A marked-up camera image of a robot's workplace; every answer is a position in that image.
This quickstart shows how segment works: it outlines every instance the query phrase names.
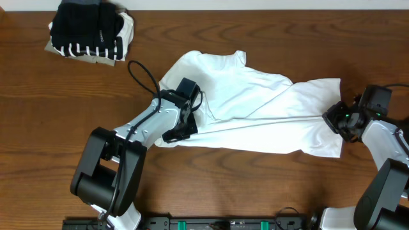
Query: folded clothing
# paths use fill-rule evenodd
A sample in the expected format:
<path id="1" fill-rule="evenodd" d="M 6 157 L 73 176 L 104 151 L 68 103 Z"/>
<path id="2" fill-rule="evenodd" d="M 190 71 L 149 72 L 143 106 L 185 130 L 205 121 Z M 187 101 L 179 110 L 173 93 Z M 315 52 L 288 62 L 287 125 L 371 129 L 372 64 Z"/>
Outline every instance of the folded clothing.
<path id="1" fill-rule="evenodd" d="M 265 153 L 302 150 L 319 157 L 340 157 L 342 138 L 321 115 L 340 101 L 340 79 L 293 84 L 279 74 L 245 66 L 246 55 L 230 56 L 191 51 L 182 56 L 159 82 L 176 89 L 186 77 L 197 82 L 203 102 L 194 112 L 198 134 L 160 147 L 202 146 Z M 200 96 L 194 106 L 200 102 Z"/>
<path id="2" fill-rule="evenodd" d="M 56 49 L 51 45 L 51 40 L 49 40 L 49 42 L 46 44 L 45 51 L 54 53 L 54 54 L 59 54 L 58 51 L 56 51 Z M 78 57 L 72 57 L 72 56 L 68 56 L 67 58 L 70 59 L 74 59 L 74 60 L 78 60 L 78 61 L 85 61 L 88 63 L 102 63 L 102 64 L 106 64 L 109 66 L 115 66 L 115 61 L 108 59 L 108 58 L 104 58 L 104 57 L 99 57 L 99 56 L 88 56 L 88 55 L 82 55 L 82 56 L 78 56 Z"/>
<path id="3" fill-rule="evenodd" d="M 124 61 L 134 21 L 98 0 L 64 0 L 49 25 L 52 46 L 65 57 L 100 56 Z"/>

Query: black cloth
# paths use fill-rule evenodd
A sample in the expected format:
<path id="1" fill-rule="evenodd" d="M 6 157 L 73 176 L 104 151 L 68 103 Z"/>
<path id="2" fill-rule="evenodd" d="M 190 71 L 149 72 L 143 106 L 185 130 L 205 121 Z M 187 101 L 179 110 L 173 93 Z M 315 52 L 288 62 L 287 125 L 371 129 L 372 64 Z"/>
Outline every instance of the black cloth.
<path id="1" fill-rule="evenodd" d="M 98 16 L 99 4 L 60 4 L 50 31 L 52 45 L 62 47 L 78 43 L 94 49 Z"/>
<path id="2" fill-rule="evenodd" d="M 105 52 L 105 49 L 113 49 L 115 47 L 115 9 L 116 6 L 112 3 L 100 4 L 98 34 L 96 34 L 94 40 L 94 45 L 99 47 L 100 51 Z"/>
<path id="3" fill-rule="evenodd" d="M 123 25 L 112 3 L 62 0 L 52 21 L 51 43 L 64 56 L 89 54 L 118 60 L 123 57 L 122 37 L 118 36 Z"/>

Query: wooden table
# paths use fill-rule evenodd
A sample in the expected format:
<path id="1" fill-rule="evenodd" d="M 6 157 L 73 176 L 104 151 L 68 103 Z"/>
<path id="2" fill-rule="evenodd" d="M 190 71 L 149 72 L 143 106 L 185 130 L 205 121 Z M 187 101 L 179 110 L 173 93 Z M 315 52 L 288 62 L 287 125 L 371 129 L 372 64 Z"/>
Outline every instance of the wooden table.
<path id="1" fill-rule="evenodd" d="M 367 84 L 409 82 L 408 11 L 131 14 L 136 31 L 127 60 L 143 62 L 158 81 L 190 50 L 244 50 L 247 66 L 293 82 L 341 78 L 347 102 Z M 94 217 L 69 189 L 88 135 L 130 121 L 151 99 L 126 62 L 111 67 L 45 52 L 54 15 L 9 12 L 0 22 L 1 229 L 59 229 L 66 217 Z M 393 118 L 409 115 L 408 99 L 407 89 L 395 89 Z M 266 216 L 285 206 L 309 213 L 355 205 L 375 174 L 359 143 L 345 144 L 340 159 L 152 147 L 135 203 L 142 212 L 179 217 Z"/>

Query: white cloth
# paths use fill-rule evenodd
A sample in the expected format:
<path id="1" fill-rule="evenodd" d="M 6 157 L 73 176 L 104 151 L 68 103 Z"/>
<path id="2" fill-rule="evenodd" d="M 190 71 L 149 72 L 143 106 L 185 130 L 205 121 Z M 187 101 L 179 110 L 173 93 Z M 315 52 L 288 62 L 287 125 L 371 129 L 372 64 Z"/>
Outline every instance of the white cloth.
<path id="1" fill-rule="evenodd" d="M 160 147 L 202 146 L 264 153 L 302 150 L 319 157 L 340 157 L 342 138 L 321 115 L 340 101 L 340 79 L 318 79 L 293 84 L 279 74 L 246 67 L 243 51 L 218 56 L 190 51 L 159 82 L 176 89 L 186 77 L 203 91 L 194 112 L 198 134 Z M 195 106 L 200 102 L 200 95 Z"/>
<path id="2" fill-rule="evenodd" d="M 124 61 L 125 56 L 128 54 L 128 45 L 132 42 L 132 39 L 134 39 L 134 20 L 125 12 L 119 13 L 119 15 L 123 18 L 123 27 L 116 36 L 122 38 L 123 55 L 118 61 Z"/>

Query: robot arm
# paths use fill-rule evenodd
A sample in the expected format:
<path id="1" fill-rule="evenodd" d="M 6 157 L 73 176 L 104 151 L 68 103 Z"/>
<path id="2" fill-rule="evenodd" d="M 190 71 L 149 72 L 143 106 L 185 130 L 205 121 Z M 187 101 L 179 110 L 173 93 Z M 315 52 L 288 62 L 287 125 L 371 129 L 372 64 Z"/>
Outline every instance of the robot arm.
<path id="1" fill-rule="evenodd" d="M 160 137 L 166 142 L 187 139 L 197 133 L 192 105 L 200 92 L 199 86 L 191 80 L 182 79 L 176 90 L 162 90 L 161 106 L 158 112 L 141 123 L 129 141 L 126 136 L 132 126 L 144 119 L 157 108 L 158 98 L 129 123 L 113 131 L 98 127 L 92 131 L 79 165 L 71 182 L 71 193 L 100 213 L 105 213 L 111 204 L 118 173 L 101 165 L 101 160 L 123 162 L 119 194 L 114 208 L 108 216 L 108 229 L 136 229 L 141 216 L 132 201 L 135 199 L 141 179 L 146 151 Z M 121 150 L 127 145 L 125 156 Z"/>
<path id="2" fill-rule="evenodd" d="M 409 209 L 399 205 L 408 197 L 409 145 L 402 123 L 386 117 L 391 93 L 368 86 L 352 107 L 339 102 L 324 113 L 332 131 L 369 148 L 379 172 L 356 207 L 325 209 L 320 229 L 409 229 Z"/>

